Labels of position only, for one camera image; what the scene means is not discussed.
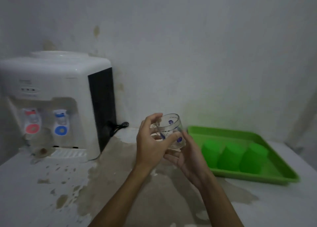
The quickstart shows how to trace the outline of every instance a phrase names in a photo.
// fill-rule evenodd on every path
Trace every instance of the dispenser black side panel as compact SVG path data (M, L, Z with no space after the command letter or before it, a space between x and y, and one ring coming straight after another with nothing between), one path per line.
M100 151L110 139L111 125L117 123L113 91L112 68L88 76L91 100L95 115Z

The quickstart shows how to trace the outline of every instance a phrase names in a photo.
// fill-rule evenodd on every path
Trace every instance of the forearm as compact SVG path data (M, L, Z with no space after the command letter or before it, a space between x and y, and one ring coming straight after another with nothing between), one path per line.
M231 202L212 172L207 174L199 191L213 227L243 227Z
M149 170L134 167L124 184L90 223L89 227L123 226Z

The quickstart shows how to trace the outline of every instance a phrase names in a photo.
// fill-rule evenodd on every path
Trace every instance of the green plastic cup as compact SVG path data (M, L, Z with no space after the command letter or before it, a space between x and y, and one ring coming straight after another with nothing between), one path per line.
M251 143L242 157L240 171L245 173L259 174L262 166L266 163L268 149L264 146Z
M207 140L204 142L201 153L203 154L209 168L217 168L217 161L222 146L223 145L220 142L215 140Z
M239 171L240 162L245 149L236 144L228 143L218 160L218 169Z

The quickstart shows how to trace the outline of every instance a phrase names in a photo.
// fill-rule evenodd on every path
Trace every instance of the green plastic tray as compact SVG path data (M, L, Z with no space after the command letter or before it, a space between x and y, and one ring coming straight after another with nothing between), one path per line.
M202 148L207 140L222 143L234 143L247 149L250 143L257 143L268 149L267 161L262 166L260 173L244 173L240 170L230 171L218 168L210 168L216 176L235 178L248 181L265 182L271 184L285 185L288 182L299 182L298 174L272 149L263 138L255 133L216 129L199 126L188 127L188 133L195 142Z

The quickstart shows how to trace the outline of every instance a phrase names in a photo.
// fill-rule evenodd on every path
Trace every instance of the black cable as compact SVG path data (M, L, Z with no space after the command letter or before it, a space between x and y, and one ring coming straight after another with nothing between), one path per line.
M111 127L110 137L114 136L118 132L118 130L124 129L126 127L129 127L129 123L128 122L123 122L120 125L114 124L114 123L112 123L110 121L108 123L109 123L109 126Z

